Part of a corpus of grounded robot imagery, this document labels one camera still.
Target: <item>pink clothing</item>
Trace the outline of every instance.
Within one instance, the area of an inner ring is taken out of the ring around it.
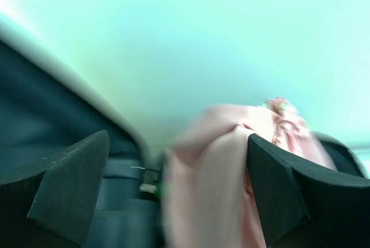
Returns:
[[[214,106],[167,151],[164,226],[168,248],[266,247],[245,163],[253,133],[335,169],[287,101],[269,101],[267,107]]]

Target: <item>dark gray car seat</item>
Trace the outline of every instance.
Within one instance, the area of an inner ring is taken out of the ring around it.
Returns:
[[[108,153],[108,134],[100,131],[0,176],[0,247],[80,247]]]
[[[256,134],[247,167],[267,247],[370,247],[370,180],[361,174],[322,167]]]
[[[142,145],[4,42],[0,42],[0,124],[0,176],[106,130],[109,157],[86,247],[157,247],[151,219],[158,205],[140,199]]]

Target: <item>car seat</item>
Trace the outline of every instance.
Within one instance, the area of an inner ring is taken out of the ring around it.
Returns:
[[[370,180],[351,174],[356,167],[346,149],[330,145],[337,145],[331,154],[348,160],[337,162],[349,173],[250,136],[247,167],[267,247],[370,247]]]
[[[105,130],[110,139],[108,160],[90,234],[81,243],[86,248],[160,245],[155,230],[159,204],[140,194],[143,175],[149,184],[155,176],[148,178],[143,143],[132,132],[4,41],[0,42],[0,103],[0,176]],[[1,196],[0,205],[6,199]]]

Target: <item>pink fabric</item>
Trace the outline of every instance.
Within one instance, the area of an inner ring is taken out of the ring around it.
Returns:
[[[266,107],[214,106],[167,152],[164,225],[169,248],[266,247],[245,167],[253,133],[335,169],[287,101],[268,101]]]

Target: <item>light teal wall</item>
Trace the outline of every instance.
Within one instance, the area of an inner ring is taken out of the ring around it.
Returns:
[[[211,103],[290,99],[369,143],[369,0],[0,0],[150,142]]]

